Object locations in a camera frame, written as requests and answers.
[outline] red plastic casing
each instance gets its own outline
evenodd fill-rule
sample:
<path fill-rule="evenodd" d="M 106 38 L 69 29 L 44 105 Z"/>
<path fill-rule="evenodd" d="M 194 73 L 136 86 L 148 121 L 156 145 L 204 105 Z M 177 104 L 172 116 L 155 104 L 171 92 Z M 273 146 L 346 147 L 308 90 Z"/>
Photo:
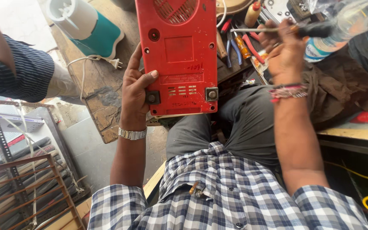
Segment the red plastic casing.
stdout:
<path fill-rule="evenodd" d="M 136 0 L 146 73 L 158 80 L 147 87 L 160 92 L 152 115 L 209 113 L 205 89 L 217 87 L 216 2 L 214 0 Z"/>

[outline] metal watch strap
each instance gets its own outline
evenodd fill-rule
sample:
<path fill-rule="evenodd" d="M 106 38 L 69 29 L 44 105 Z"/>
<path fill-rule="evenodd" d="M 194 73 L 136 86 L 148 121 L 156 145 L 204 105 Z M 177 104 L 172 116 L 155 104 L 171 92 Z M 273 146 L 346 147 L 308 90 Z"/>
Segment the metal watch strap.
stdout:
<path fill-rule="evenodd" d="M 130 140 L 137 140 L 145 138 L 147 134 L 147 128 L 144 131 L 136 132 L 136 131 L 127 131 L 119 127 L 119 137 L 130 139 Z"/>

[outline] plastic bottle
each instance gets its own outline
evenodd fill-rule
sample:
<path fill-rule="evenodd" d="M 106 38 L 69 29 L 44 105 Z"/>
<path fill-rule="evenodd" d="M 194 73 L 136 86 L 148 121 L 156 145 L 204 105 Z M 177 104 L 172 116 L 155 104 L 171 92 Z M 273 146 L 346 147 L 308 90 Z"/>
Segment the plastic bottle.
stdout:
<path fill-rule="evenodd" d="M 260 12 L 261 12 L 260 0 L 258 0 L 249 6 L 247 14 L 245 15 L 244 20 L 245 25 L 248 26 L 249 28 L 252 28 L 255 25 Z"/>
<path fill-rule="evenodd" d="M 327 38 L 310 38 L 305 60 L 318 62 L 340 50 L 354 36 L 368 31 L 368 0 L 354 0 L 344 6 L 334 18 L 336 26 Z"/>

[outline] left hand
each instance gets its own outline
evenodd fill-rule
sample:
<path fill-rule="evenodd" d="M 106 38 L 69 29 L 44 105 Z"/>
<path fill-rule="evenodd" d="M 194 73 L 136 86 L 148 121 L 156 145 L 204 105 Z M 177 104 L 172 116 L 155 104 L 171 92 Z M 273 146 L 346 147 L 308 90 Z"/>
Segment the left hand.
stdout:
<path fill-rule="evenodd" d="M 128 131 L 143 131 L 146 129 L 146 114 L 149 111 L 146 99 L 146 87 L 157 80 L 159 73 L 154 70 L 143 74 L 139 71 L 141 45 L 130 57 L 123 77 L 120 128 Z"/>

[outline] worn wooden surface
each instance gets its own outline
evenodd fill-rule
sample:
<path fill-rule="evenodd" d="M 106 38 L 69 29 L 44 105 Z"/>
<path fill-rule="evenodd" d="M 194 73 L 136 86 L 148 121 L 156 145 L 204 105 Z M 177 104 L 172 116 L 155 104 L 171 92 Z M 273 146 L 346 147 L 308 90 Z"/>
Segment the worn wooden surface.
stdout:
<path fill-rule="evenodd" d="M 43 13 L 46 15 L 46 0 L 38 0 Z M 86 106 L 95 121 L 104 143 L 110 143 L 117 139 L 118 123 L 121 111 L 121 86 L 123 75 L 131 54 L 140 42 L 137 15 L 135 10 L 123 11 L 116 7 L 110 0 L 87 0 L 97 11 L 103 14 L 111 22 L 121 28 L 125 37 L 116 47 L 116 58 L 123 64 L 122 69 L 116 70 L 105 61 L 86 61 L 84 98 Z M 60 31 L 52 25 L 52 35 L 58 45 L 66 63 L 85 57 L 83 53 Z M 241 70 L 252 66 L 249 60 L 244 60 L 241 66 L 236 61 L 235 51 L 231 52 L 233 60 L 232 68 L 227 68 L 222 60 L 217 59 L 218 83 L 229 79 Z M 81 88 L 82 66 L 84 61 L 71 65 L 70 74 L 74 82 Z"/>

